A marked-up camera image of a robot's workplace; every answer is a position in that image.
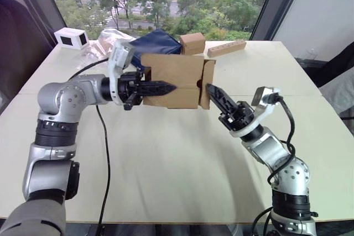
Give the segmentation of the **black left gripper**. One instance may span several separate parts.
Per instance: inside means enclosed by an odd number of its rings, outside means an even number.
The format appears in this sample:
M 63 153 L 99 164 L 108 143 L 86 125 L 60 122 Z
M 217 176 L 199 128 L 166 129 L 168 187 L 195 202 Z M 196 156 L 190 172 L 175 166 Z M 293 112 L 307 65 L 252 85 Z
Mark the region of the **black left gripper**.
M 125 72 L 118 79 L 118 95 L 125 111 L 141 104 L 143 97 L 163 96 L 177 87 L 165 81 L 142 81 L 141 72 Z

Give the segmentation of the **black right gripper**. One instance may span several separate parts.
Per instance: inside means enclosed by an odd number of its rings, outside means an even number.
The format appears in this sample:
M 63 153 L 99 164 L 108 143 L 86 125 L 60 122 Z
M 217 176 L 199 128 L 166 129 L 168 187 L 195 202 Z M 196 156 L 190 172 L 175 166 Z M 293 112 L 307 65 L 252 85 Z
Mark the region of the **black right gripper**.
M 219 121 L 232 131 L 239 131 L 251 123 L 254 118 L 253 109 L 246 101 L 234 102 L 227 93 L 208 83 L 206 85 L 210 100 L 219 108 Z

